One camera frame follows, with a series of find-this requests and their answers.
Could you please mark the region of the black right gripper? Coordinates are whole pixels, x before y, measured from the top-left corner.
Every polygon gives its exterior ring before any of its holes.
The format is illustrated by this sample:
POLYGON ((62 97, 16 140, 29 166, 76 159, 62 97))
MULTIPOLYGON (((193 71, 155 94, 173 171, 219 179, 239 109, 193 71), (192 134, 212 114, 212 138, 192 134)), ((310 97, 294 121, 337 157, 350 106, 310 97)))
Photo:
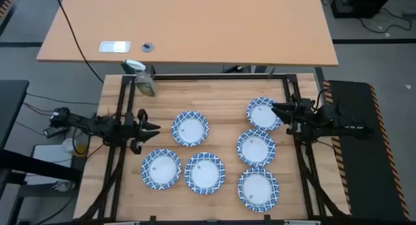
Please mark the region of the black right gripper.
POLYGON ((284 124, 288 124, 288 135, 300 132, 300 126, 311 119, 313 101, 309 98, 301 98, 293 94, 291 100, 286 103, 273 103, 272 111, 284 124))

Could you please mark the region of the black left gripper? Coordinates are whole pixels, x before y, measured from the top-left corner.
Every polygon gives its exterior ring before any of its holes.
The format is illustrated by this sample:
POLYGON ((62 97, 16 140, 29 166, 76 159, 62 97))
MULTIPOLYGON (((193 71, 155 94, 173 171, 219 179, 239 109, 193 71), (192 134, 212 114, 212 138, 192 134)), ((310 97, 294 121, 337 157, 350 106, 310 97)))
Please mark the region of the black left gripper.
POLYGON ((152 131, 160 129, 161 127, 148 122, 148 116, 144 109, 138 110, 138 122, 135 121, 131 111, 125 114, 125 125, 127 126, 127 138, 132 139, 130 149, 134 154, 141 154, 142 147, 140 143, 145 143, 149 139, 157 136, 159 131, 152 131))

